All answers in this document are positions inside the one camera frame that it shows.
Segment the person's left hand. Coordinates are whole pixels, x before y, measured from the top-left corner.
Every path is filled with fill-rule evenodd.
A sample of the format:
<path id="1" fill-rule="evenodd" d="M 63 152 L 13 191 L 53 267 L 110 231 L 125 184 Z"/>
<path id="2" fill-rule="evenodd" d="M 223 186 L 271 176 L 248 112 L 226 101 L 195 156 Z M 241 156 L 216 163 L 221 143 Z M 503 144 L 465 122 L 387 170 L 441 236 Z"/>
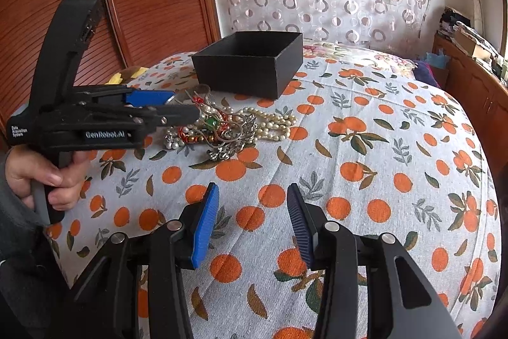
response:
<path id="1" fill-rule="evenodd" d="M 37 181 L 52 187 L 47 198 L 55 210 L 68 211 L 79 200 L 89 166 L 88 152 L 74 152 L 70 164 L 59 169 L 28 147 L 15 146 L 7 154 L 4 171 L 7 184 L 25 206 L 34 209 L 31 184 Z"/>

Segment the dark left sleeve forearm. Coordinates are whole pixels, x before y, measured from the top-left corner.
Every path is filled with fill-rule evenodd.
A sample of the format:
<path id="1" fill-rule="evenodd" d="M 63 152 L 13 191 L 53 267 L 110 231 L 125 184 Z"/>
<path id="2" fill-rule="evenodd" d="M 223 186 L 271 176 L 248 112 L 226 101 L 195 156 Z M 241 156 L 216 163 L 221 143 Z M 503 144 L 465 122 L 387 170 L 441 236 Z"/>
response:
<path id="1" fill-rule="evenodd" d="M 29 251 L 34 231 L 42 225 L 34 209 L 25 206 L 7 184 L 7 154 L 1 156 L 1 260 Z"/>

